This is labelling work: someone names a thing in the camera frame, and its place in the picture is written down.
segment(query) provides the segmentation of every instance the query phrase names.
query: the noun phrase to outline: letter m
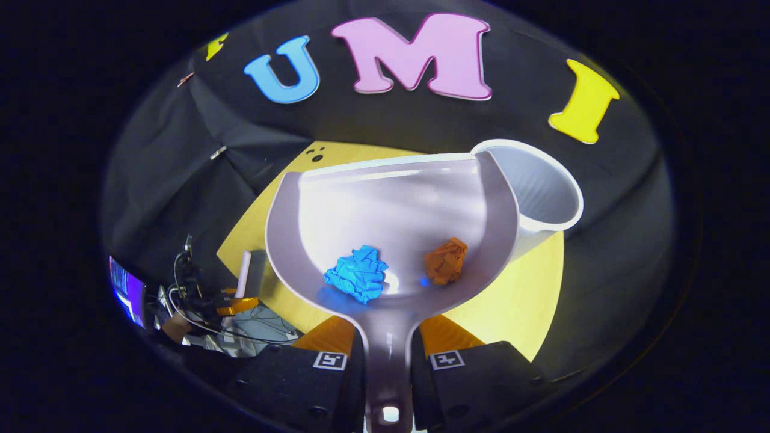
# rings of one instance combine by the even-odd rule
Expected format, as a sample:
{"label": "letter m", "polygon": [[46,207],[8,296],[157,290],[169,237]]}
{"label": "letter m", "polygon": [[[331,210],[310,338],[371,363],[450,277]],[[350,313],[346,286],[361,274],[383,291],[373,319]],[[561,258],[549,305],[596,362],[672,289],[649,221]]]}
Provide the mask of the letter m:
{"label": "letter m", "polygon": [[428,15],[412,42],[377,18],[344,22],[332,36],[344,39],[358,70],[353,88],[360,93],[383,93],[393,80],[383,76],[386,66],[407,90],[415,90],[434,60],[436,76],[428,89],[453,98],[484,101],[492,89],[484,82],[481,36],[490,26],[464,15]]}

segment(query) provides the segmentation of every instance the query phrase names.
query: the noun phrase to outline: dustpan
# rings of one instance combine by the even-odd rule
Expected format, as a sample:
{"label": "dustpan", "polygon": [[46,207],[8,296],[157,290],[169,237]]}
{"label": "dustpan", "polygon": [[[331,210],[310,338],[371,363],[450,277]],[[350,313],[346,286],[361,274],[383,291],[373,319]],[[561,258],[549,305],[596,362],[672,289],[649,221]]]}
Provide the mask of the dustpan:
{"label": "dustpan", "polygon": [[[305,301],[353,323],[365,349],[368,431],[410,431],[412,334],[486,288],[512,257],[516,197],[490,153],[409,156],[286,173],[266,221],[276,275]],[[451,237],[468,246],[459,280],[435,286],[423,258]],[[324,283],[369,245],[387,263],[382,294],[359,304]],[[384,408],[397,412],[385,419]]]}

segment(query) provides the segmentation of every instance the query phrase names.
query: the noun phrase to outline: white plastic cup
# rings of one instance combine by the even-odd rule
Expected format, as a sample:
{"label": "white plastic cup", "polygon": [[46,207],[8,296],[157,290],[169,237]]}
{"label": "white plastic cup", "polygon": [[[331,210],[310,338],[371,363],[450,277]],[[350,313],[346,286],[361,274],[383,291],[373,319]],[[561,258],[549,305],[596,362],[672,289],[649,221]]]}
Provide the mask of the white plastic cup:
{"label": "white plastic cup", "polygon": [[519,237],[511,260],[573,227],[583,215],[578,182],[553,156],[511,139],[489,139],[470,151],[480,152],[492,154],[518,200]]}

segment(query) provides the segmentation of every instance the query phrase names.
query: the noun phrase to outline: yellow table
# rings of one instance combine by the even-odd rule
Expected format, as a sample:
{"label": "yellow table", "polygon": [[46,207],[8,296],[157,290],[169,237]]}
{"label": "yellow table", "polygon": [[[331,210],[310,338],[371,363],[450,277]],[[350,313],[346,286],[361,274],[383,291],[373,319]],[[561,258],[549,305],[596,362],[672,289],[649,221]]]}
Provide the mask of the yellow table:
{"label": "yellow table", "polygon": [[[345,163],[411,155],[419,153],[363,144],[314,142],[254,200],[219,247],[217,257],[237,276],[243,251],[265,249],[267,213],[285,172],[305,172]],[[486,290],[446,312],[445,316],[484,343],[509,341],[532,361],[554,318],[563,263],[564,235],[560,232],[510,263]],[[270,263],[266,263],[259,299],[302,332],[313,329],[330,316],[287,289]]]}

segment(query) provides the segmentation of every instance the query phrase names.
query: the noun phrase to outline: foam letter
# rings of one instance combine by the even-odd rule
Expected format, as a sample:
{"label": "foam letter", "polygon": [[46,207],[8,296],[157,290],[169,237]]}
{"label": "foam letter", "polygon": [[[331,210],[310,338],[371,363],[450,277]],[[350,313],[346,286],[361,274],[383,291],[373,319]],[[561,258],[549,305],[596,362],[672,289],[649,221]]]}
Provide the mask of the foam letter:
{"label": "foam letter", "polygon": [[220,49],[223,47],[223,43],[225,42],[225,39],[227,39],[227,35],[229,33],[225,33],[224,35],[221,35],[219,38],[214,39],[213,41],[209,42],[208,45],[206,45],[206,61],[208,62],[211,60],[211,58],[219,52]]}
{"label": "foam letter", "polygon": [[596,129],[604,118],[612,99],[620,99],[618,91],[586,65],[567,60],[577,76],[572,97],[563,112],[551,114],[548,124],[559,132],[586,144],[599,140]]}
{"label": "foam letter", "polygon": [[251,76],[265,97],[273,102],[293,104],[307,99],[318,90],[321,81],[318,69],[305,48],[309,41],[307,36],[300,36],[284,42],[276,49],[276,54],[285,55],[289,59],[300,77],[294,86],[281,84],[273,68],[270,68],[270,56],[267,54],[252,60],[243,68],[243,72]]}
{"label": "foam letter", "polygon": [[431,60],[436,76],[428,89],[453,98],[484,101],[492,89],[484,82],[481,36],[490,26],[464,15],[428,15],[412,42],[377,18],[348,21],[332,29],[347,43],[358,69],[353,88],[360,93],[383,93],[393,80],[383,76],[385,65],[407,90],[415,90]]}

